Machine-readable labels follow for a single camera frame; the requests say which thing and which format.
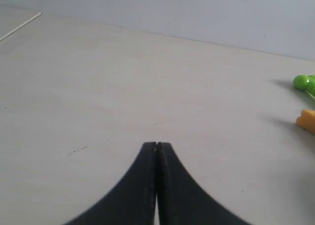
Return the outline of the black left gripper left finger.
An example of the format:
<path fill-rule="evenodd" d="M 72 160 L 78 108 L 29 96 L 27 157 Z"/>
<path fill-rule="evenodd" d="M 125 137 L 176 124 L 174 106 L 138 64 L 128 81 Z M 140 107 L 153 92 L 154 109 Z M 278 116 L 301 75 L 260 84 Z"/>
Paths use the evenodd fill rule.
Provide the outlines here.
<path fill-rule="evenodd" d="M 153 225 L 157 144 L 146 142 L 121 180 L 68 225 Z"/>

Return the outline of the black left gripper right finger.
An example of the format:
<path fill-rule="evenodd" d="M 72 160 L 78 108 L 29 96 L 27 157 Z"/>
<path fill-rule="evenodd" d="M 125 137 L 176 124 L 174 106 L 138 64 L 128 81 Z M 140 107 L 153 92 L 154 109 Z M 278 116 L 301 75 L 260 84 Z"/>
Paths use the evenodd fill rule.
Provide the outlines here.
<path fill-rule="evenodd" d="M 247 225 L 209 196 L 170 143 L 157 144 L 156 189 L 161 225 Z"/>

